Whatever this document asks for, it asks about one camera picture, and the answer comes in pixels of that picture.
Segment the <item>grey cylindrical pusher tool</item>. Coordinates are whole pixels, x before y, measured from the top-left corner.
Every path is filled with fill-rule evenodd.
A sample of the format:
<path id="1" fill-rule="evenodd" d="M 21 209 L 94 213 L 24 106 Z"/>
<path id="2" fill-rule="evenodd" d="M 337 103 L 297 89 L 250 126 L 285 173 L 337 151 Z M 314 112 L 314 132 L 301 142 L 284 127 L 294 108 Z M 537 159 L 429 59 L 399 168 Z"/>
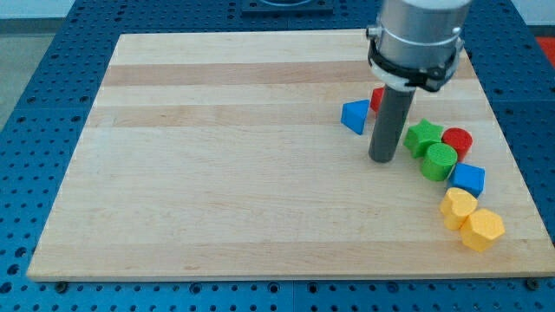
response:
<path id="1" fill-rule="evenodd" d="M 387 163 L 394 158 L 414 95 L 414 89 L 385 87 L 369 144 L 369 157 L 374 162 Z"/>

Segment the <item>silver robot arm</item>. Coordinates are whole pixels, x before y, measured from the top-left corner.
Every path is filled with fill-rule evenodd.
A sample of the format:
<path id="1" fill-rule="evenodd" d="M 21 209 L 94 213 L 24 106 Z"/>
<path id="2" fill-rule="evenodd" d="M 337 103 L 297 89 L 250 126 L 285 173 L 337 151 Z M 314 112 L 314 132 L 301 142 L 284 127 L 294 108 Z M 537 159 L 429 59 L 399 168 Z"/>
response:
<path id="1" fill-rule="evenodd" d="M 369 157 L 395 156 L 415 90 L 439 91 L 459 65 L 460 33 L 471 0 L 384 0 L 376 24 L 366 29 L 368 62 L 385 83 Z"/>

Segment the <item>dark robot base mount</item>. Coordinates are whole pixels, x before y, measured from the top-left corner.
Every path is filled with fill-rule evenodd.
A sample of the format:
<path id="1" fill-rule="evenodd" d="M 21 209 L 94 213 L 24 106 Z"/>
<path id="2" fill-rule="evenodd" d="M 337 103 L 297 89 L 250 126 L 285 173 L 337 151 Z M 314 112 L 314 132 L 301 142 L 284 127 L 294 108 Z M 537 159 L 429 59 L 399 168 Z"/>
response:
<path id="1" fill-rule="evenodd" d="M 263 14 L 290 15 L 305 13 L 329 14 L 334 10 L 334 0 L 242 0 L 241 16 Z"/>

